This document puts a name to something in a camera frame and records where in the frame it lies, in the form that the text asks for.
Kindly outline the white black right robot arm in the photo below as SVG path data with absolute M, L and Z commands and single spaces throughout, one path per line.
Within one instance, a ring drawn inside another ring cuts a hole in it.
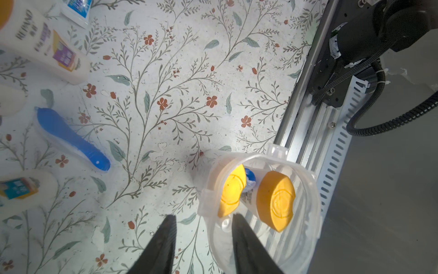
M 341 83 L 388 50 L 402 51 L 438 27 L 437 1 L 330 1 L 327 12 L 308 85 L 315 106 L 341 106 Z

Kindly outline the yellow cap lotion bottle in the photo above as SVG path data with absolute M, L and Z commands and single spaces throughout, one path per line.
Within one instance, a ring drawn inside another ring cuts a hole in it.
M 293 218 L 293 203 L 296 197 L 291 179 L 278 171 L 250 169 L 257 183 L 240 201 L 261 222 L 277 232 L 282 232 Z

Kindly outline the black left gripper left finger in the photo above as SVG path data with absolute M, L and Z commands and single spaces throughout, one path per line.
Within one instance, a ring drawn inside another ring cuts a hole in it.
M 128 274 L 171 274 L 175 258 L 177 221 L 167 215 Z

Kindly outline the clear plastic kit container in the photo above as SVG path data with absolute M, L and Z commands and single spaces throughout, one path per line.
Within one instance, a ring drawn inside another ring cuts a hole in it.
M 214 260 L 236 273 L 237 235 L 233 221 L 243 219 L 268 260 L 285 274 L 308 269 L 321 234 L 321 200 L 316 176 L 287 160 L 285 147 L 270 145 L 263 154 L 208 150 L 193 183 L 198 214 L 204 218 Z

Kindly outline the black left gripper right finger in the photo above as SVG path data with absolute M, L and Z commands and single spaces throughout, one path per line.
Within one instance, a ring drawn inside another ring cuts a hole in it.
M 283 274 L 239 213 L 233 215 L 232 240 L 237 274 Z

